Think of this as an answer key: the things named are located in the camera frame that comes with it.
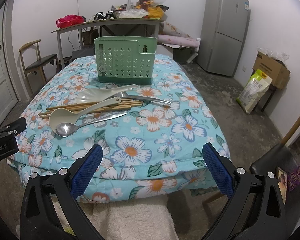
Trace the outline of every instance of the white wall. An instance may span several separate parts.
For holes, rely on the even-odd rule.
[[[78,0],[79,15],[88,20],[96,12],[107,12],[112,5],[125,4],[127,0]],[[194,38],[200,37],[205,0],[167,0],[164,5],[170,7],[166,12],[167,21]],[[41,39],[39,43],[41,56],[58,52],[56,34],[56,20],[69,14],[78,14],[77,0],[14,0],[12,12],[12,44],[14,56],[26,89],[23,72],[20,65],[18,49],[29,41]],[[72,46],[67,33],[61,35],[64,57],[70,56]],[[70,41],[76,48],[78,44],[77,32],[72,32]],[[25,64],[36,60],[34,51],[26,52]],[[45,67],[49,78],[55,74],[55,66]],[[29,74],[33,90],[42,86],[40,76]]]
[[[77,14],[77,0],[14,0],[12,10],[12,44],[14,56],[19,71],[19,75],[23,80],[23,71],[20,63],[19,48],[30,41],[41,39],[39,43],[40,54],[42,57],[58,53],[57,36],[51,33],[56,30],[56,20],[69,14]],[[62,47],[64,57],[70,56],[73,50],[68,42],[69,34],[62,34]],[[70,41],[74,47],[78,47],[78,34],[72,32]],[[25,65],[29,65],[36,60],[36,52],[29,49],[24,54]],[[56,65],[48,64],[44,67],[47,79],[50,79],[56,73]],[[35,92],[42,86],[40,74],[29,74],[31,87]]]
[[[246,84],[258,46],[290,55],[287,60],[291,71],[288,85],[283,91],[277,90],[265,111],[279,132],[285,135],[300,115],[300,1],[249,1],[250,25],[234,78],[243,86]]]

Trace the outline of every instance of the red plastic bag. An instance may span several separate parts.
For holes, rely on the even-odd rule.
[[[62,29],[71,25],[76,25],[84,22],[84,18],[78,15],[67,15],[56,21],[57,27]]]

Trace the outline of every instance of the metal screw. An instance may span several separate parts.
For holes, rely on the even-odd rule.
[[[271,171],[269,171],[269,172],[268,172],[268,177],[269,177],[269,178],[274,178],[274,174],[273,174]]]
[[[239,168],[237,168],[237,172],[240,174],[244,174],[246,171],[244,168],[239,167]]]
[[[34,178],[36,178],[36,177],[37,177],[37,173],[36,173],[36,172],[31,173],[31,175],[30,175],[30,178],[31,178],[31,179],[34,179]]]
[[[67,172],[68,172],[68,169],[62,168],[62,169],[59,171],[59,174],[60,174],[60,175],[65,175]]]

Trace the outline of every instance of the blue gripper pad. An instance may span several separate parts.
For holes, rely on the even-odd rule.
[[[202,148],[202,157],[218,188],[220,189],[220,192],[223,195],[227,195],[230,199],[234,192],[232,176],[219,160],[217,154],[219,155],[219,153],[209,143],[205,144]]]
[[[74,199],[84,194],[90,180],[93,177],[93,174],[96,172],[102,161],[102,147],[100,145],[97,145],[96,147],[92,147],[91,150],[92,152],[90,153],[89,151],[87,153],[90,153],[89,156],[83,162],[83,164],[71,180],[70,193]]]

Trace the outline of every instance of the white fluffy rug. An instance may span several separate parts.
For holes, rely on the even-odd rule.
[[[167,195],[111,203],[79,203],[88,219],[106,240],[178,240]],[[56,198],[54,207],[65,230],[70,226]]]

